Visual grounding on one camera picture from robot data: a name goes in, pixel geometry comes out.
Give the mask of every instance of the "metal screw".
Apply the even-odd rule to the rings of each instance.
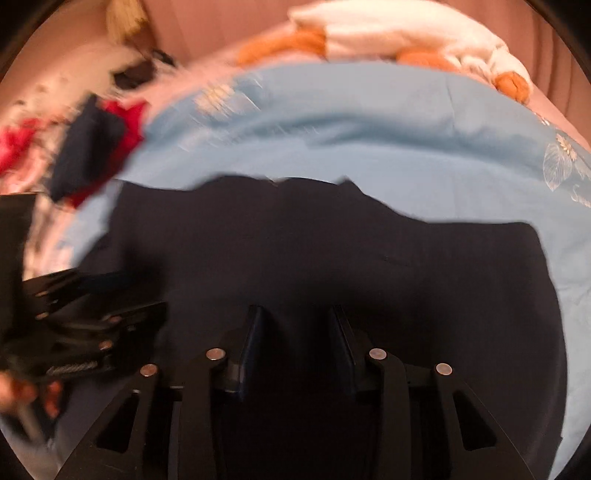
[[[226,356],[226,352],[221,348],[212,348],[205,353],[210,360],[221,360]]]
[[[388,354],[381,348],[372,348],[369,351],[369,356],[374,360],[385,360]]]
[[[435,370],[440,375],[451,375],[453,369],[448,364],[437,364]]]
[[[158,367],[154,364],[146,364],[139,369],[139,373],[145,377],[151,377],[152,375],[158,373]]]
[[[113,342],[111,340],[103,340],[99,343],[99,350],[108,350],[109,348],[113,348]]]

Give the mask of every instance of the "orange stuffed toy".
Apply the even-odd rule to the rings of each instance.
[[[355,31],[357,17],[366,18],[372,14],[375,18],[369,24],[371,27],[382,21],[386,25],[380,26],[382,31],[392,28],[387,36],[384,34],[386,40],[375,43],[374,50],[368,48],[367,38],[370,35],[367,35],[367,26],[360,24]],[[346,51],[345,58],[348,59],[381,57],[403,65],[460,74],[476,70],[482,81],[519,103],[527,103],[532,92],[527,70],[509,54],[506,44],[484,25],[447,5],[430,0],[333,0],[292,9],[290,18],[295,25],[292,33],[274,38],[255,38],[239,51],[237,64],[250,66],[283,51],[311,53],[330,60],[329,48],[332,48],[333,51]],[[429,24],[430,21],[437,22],[437,29]],[[443,23],[450,32],[444,33],[442,39],[433,40],[436,34],[432,32],[441,30]],[[329,38],[330,33],[335,31],[338,34]],[[477,48],[463,38],[462,31],[465,32],[464,37],[476,39]],[[358,51],[351,40],[355,39],[355,35],[361,39]],[[384,45],[388,42],[391,42],[391,51],[385,50]],[[473,51],[484,51],[485,54],[476,57],[472,55]]]

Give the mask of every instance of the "leaf print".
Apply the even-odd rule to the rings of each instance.
[[[539,113],[536,113],[534,111],[532,111],[532,113],[538,117],[538,120],[545,126],[549,127],[550,126],[550,122],[548,122],[548,120],[546,120],[543,116],[541,116]]]
[[[554,143],[548,145],[544,155],[544,180],[548,188],[555,191],[563,181],[570,177],[572,171],[573,164],[570,158],[565,155],[564,150]]]
[[[587,166],[587,164],[581,157],[575,158],[574,167],[577,169],[577,172],[579,172],[581,179],[587,177],[591,180],[591,168]]]
[[[577,189],[579,188],[579,185],[575,185],[573,187],[573,193],[571,194],[571,198],[573,199],[573,201],[575,202],[579,202],[581,205],[585,205],[587,208],[591,208],[591,202],[588,201],[587,199],[585,199],[584,197],[581,197],[581,195],[578,194]]]

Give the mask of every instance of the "hand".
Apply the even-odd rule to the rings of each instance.
[[[60,400],[63,385],[54,381],[41,393],[41,399],[47,415],[55,419],[60,413]],[[29,405],[39,395],[35,385],[24,380],[17,380],[9,372],[0,372],[0,413],[16,415],[19,405]]]

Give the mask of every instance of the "black cloth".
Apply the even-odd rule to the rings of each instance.
[[[89,95],[56,157],[49,184],[51,199],[58,202],[97,180],[126,131],[122,118],[102,110],[98,97]]]
[[[156,67],[152,59],[142,60],[120,72],[113,72],[113,82],[122,90],[134,90],[154,79]]]
[[[425,223],[349,181],[222,177],[190,192],[126,184],[80,267],[142,272],[160,285],[170,310],[154,361],[167,372],[241,326],[248,305],[271,312],[271,380],[258,407],[226,420],[229,478],[363,478],[372,413],[337,398],[328,380],[320,319],[333,304],[405,363],[450,364],[536,478],[550,471],[566,354],[556,292],[526,224]],[[80,409],[103,408],[98,392],[87,382],[73,393],[62,419],[79,431],[73,442],[92,421]]]

